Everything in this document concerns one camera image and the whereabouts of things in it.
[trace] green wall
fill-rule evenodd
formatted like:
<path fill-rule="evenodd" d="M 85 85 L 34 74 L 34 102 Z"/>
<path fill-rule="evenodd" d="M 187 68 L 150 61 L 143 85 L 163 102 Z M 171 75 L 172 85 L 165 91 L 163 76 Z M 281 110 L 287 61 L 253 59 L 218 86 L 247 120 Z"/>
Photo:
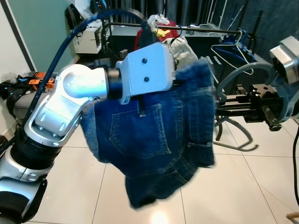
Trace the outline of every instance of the green wall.
<path fill-rule="evenodd" d="M 65 0 L 8 0 L 21 34 L 38 71 L 46 71 L 70 29 L 64 16 Z M 76 56 L 72 43 L 55 71 Z"/>

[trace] back pocket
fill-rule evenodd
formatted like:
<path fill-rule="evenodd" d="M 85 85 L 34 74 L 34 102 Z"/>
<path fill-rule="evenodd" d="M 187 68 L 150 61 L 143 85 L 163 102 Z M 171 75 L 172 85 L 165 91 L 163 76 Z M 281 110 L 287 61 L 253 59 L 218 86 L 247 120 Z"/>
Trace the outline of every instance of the back pocket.
<path fill-rule="evenodd" d="M 170 154 L 162 119 L 162 105 L 145 107 L 146 116 L 137 110 L 112 115 L 109 140 L 124 155 L 148 159 Z"/>

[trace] red cloth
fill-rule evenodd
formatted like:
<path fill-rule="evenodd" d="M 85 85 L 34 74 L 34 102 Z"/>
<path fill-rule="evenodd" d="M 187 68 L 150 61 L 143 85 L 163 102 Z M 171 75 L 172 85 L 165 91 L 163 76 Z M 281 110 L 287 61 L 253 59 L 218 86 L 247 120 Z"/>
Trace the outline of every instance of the red cloth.
<path fill-rule="evenodd" d="M 169 24 L 163 24 L 163 23 L 158 23 L 158 26 L 170 26 L 170 27 L 175 27 L 176 26 L 176 23 L 174 21 L 170 21 Z M 142 32 L 142 29 L 140 29 L 138 32 L 137 32 L 137 36 L 135 38 L 135 43 L 134 43 L 134 50 L 138 50 L 138 43 L 139 43 L 139 37 L 141 35 L 141 32 Z M 161 42 L 163 42 L 165 39 L 167 38 L 177 38 L 178 37 L 178 31 L 176 29 L 170 29 L 170 32 L 167 33 L 165 35 L 165 37 L 158 37 L 159 40 Z"/>

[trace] denim shorts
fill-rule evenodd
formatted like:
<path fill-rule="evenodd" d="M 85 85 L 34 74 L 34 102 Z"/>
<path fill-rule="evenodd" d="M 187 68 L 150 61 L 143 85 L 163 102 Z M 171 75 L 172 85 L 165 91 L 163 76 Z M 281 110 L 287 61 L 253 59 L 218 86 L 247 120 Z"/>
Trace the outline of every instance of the denim shorts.
<path fill-rule="evenodd" d="M 132 98 L 127 105 L 94 101 L 83 111 L 90 150 L 126 176 L 133 208 L 169 197 L 198 167 L 214 164 L 211 70 L 200 59 L 177 70 L 176 79 L 180 84 L 169 91 Z"/>

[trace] gray cloth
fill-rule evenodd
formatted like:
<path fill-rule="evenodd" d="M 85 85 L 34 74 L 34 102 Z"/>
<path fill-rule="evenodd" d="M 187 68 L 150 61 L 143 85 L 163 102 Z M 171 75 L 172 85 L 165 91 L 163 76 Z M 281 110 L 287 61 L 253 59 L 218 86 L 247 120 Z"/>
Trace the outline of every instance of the gray cloth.
<path fill-rule="evenodd" d="M 186 38 L 183 36 L 176 39 L 167 38 L 163 41 L 163 43 L 169 47 L 170 52 L 174 57 L 177 69 L 198 60 L 196 54 L 193 52 L 192 48 L 188 45 Z"/>

